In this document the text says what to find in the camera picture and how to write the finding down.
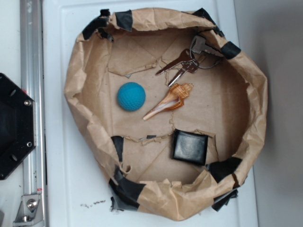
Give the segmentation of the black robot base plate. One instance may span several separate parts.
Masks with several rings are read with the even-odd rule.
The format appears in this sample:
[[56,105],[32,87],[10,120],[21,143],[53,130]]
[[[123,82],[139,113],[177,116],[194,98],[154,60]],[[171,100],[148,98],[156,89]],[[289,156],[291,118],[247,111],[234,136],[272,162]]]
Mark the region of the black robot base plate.
[[36,147],[35,102],[0,74],[0,179],[7,179]]

